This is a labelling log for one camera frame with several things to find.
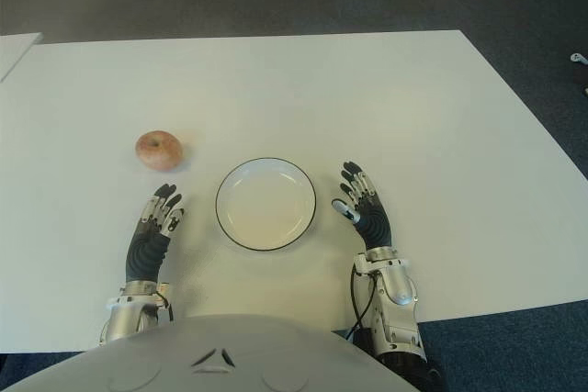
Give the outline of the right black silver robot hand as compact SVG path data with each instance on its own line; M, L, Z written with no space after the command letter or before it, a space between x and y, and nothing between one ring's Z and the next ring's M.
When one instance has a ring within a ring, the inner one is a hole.
M362 168L354 162L344 162L340 184L349 202L335 198L333 209L351 222L367 250L392 247L392 229L375 186Z

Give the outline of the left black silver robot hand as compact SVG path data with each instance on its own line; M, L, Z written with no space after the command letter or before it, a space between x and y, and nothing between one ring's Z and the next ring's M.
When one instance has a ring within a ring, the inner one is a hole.
M176 185L164 184L147 200L133 232L125 262L125 282L156 283L184 209Z

